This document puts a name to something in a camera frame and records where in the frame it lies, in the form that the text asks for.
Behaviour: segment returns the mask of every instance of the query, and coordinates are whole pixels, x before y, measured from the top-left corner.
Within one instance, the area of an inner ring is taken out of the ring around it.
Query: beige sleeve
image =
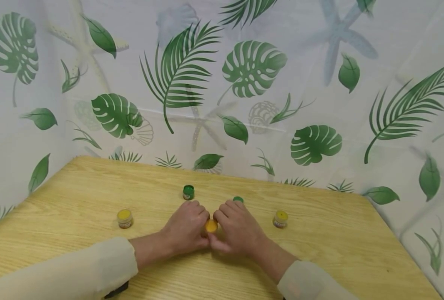
[[[138,272],[134,249],[115,237],[0,278],[0,299],[99,300]]]
[[[277,287],[286,300],[358,300],[313,262],[292,263]]]

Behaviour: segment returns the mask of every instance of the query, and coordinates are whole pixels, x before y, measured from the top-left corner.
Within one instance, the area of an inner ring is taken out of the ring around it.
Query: starfish print
[[[64,41],[65,43],[71,45],[77,50],[77,59],[76,59],[76,67],[72,69],[74,74],[77,73],[78,69],[81,69],[81,65],[83,62],[88,61],[88,65],[93,68],[95,71],[95,75],[98,78],[98,81],[105,89],[106,93],[110,93],[110,88],[108,86],[108,81],[105,77],[105,74],[102,71],[102,68],[98,64],[95,56],[96,53],[104,53],[104,50],[95,45],[92,41],[92,38],[88,35],[88,29],[85,20],[83,20],[83,7],[80,0],[71,0],[70,14],[72,15],[73,26],[75,35],[72,37],[66,31],[63,31],[56,26],[49,24],[48,32],[54,37]],[[129,45],[121,40],[117,40],[114,38],[115,45],[117,48],[117,52],[126,50],[129,48]]]
[[[379,57],[379,54],[366,38],[358,32],[349,29],[362,14],[357,3],[352,6],[344,19],[341,20],[339,11],[335,5],[335,0],[319,0],[319,2],[328,28],[315,32],[303,41],[299,49],[300,47],[307,48],[326,42],[329,43],[324,66],[324,83],[325,86],[328,86],[334,74],[341,41],[348,43],[360,54],[369,59],[376,59]]]
[[[203,117],[200,117],[200,112],[198,107],[191,106],[191,110],[194,117],[169,117],[168,120],[174,122],[181,123],[193,123],[196,125],[195,131],[193,132],[192,138],[192,151],[195,152],[197,150],[197,142],[198,136],[200,134],[200,130],[203,128],[207,131],[208,135],[215,141],[215,143],[222,148],[223,150],[227,149],[227,146],[221,141],[218,135],[213,131],[213,129],[207,124],[209,119],[215,118],[218,114],[222,114],[224,111],[228,111],[231,108],[235,107],[237,102],[230,102],[225,104],[224,106],[216,106],[212,111],[206,114]]]

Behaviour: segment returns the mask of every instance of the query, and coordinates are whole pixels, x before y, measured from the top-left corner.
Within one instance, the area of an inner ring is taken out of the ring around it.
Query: yellow jar
[[[122,209],[117,214],[117,222],[120,228],[128,228],[133,224],[133,217],[131,215],[131,211],[128,209]]]
[[[275,216],[273,216],[272,223],[277,228],[285,228],[287,227],[288,222],[288,214],[282,210],[279,210],[275,213]]]

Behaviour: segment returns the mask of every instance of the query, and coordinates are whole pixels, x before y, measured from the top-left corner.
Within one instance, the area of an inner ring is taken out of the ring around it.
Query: seashell print
[[[98,131],[102,126],[95,117],[92,105],[87,101],[77,101],[73,106],[73,111],[77,119],[83,123],[89,130]]]
[[[190,25],[199,22],[197,12],[189,3],[178,7],[171,7],[158,13],[158,44],[163,51],[170,40],[176,37]]]
[[[142,126],[136,128],[133,135],[130,136],[132,140],[137,140],[142,146],[150,144],[153,140],[153,127],[150,122],[144,117],[142,121]]]
[[[263,101],[255,104],[249,112],[249,124],[252,133],[255,135],[267,133],[270,121],[278,113],[279,109],[272,102]]]

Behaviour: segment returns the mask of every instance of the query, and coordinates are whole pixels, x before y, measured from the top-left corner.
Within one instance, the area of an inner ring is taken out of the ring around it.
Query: jar lid
[[[131,211],[129,211],[128,209],[122,209],[117,214],[118,223],[127,223],[127,222],[130,222],[131,219],[132,219]]]

